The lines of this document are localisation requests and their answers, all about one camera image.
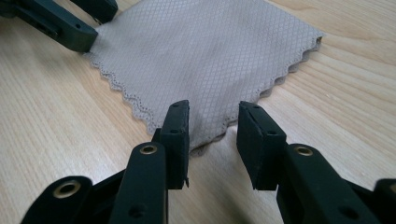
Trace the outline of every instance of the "textured fabric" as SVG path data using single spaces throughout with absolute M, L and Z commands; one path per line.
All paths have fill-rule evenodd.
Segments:
M 262 0 L 143 0 L 97 28 L 88 57 L 154 133 L 190 101 L 191 149 L 237 120 L 318 47 L 322 32 Z

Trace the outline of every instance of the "wooden surface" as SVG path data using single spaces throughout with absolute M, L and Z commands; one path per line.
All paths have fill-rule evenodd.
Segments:
M 135 2 L 118 0 L 121 10 Z M 369 189 L 396 177 L 395 2 L 272 2 L 326 36 L 259 104 L 289 143 L 316 147 L 342 177 Z M 62 5 L 94 25 L 68 1 Z M 97 183 L 116 173 L 150 140 L 87 59 L 20 19 L 0 18 L 0 78 L 0 223 L 20 222 L 59 178 Z M 169 193 L 170 223 L 281 223 L 276 195 L 252 190 L 235 133 L 230 128 L 190 160 L 190 188 Z

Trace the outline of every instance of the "cloth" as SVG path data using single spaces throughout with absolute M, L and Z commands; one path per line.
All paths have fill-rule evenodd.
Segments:
M 262 0 L 142 0 L 96 31 L 87 56 L 149 133 L 190 101 L 191 149 L 224 134 L 240 101 L 268 95 L 322 37 Z

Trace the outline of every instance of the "cleaning cloth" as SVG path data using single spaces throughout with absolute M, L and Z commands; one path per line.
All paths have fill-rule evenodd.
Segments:
M 148 132 L 190 101 L 191 149 L 237 120 L 318 48 L 322 32 L 262 0 L 142 0 L 99 26 L 87 56 Z

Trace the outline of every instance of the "wooden table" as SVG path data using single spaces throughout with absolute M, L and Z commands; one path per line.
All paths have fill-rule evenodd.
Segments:
M 135 0 L 119 0 L 120 9 Z M 289 143 L 316 147 L 341 177 L 371 189 L 396 176 L 396 3 L 277 0 L 326 33 L 319 52 L 259 101 Z M 92 19 L 62 2 L 89 25 Z M 0 18 L 0 223 L 20 222 L 68 175 L 94 183 L 150 140 L 121 94 L 81 54 L 20 19 Z M 170 223 L 281 223 L 273 192 L 253 191 L 236 127 L 191 158 L 191 186 L 169 193 Z

